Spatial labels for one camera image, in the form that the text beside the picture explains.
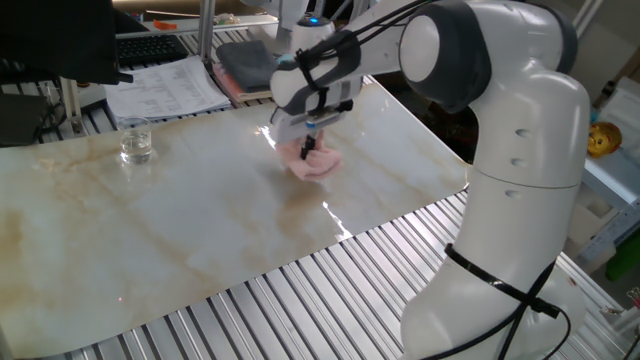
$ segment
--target towel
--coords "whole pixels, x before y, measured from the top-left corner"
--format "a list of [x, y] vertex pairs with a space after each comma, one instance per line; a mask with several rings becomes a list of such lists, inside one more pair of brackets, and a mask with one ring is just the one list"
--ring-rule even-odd
[[276, 145], [276, 151], [285, 165], [301, 180], [322, 180], [344, 166], [342, 154], [324, 146], [323, 130], [316, 137], [316, 147], [309, 151], [306, 160], [300, 158], [302, 144], [303, 139], [298, 138], [283, 145]]

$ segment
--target glass cup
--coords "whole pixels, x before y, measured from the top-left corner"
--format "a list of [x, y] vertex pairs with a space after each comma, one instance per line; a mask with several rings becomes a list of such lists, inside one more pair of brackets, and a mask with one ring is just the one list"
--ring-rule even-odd
[[144, 164], [151, 159], [151, 122], [143, 117], [118, 121], [120, 157], [127, 164]]

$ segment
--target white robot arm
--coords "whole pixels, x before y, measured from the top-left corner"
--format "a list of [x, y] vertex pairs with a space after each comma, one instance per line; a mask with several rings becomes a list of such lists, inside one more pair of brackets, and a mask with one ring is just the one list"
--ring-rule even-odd
[[298, 26], [326, 36], [294, 41], [296, 61], [271, 79], [276, 142], [339, 121], [362, 75], [397, 70], [445, 110], [469, 106], [478, 118], [462, 227], [404, 310], [403, 359], [537, 359], [566, 339], [585, 305], [553, 264], [581, 181], [589, 115], [585, 90], [564, 74], [577, 52], [570, 23], [519, 2], [386, 0], [335, 33], [320, 19]]

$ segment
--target black monitor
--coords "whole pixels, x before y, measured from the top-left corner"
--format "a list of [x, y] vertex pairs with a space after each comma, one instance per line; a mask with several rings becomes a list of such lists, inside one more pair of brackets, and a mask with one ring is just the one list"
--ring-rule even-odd
[[118, 71], [111, 0], [0, 4], [0, 59], [78, 82], [133, 81]]

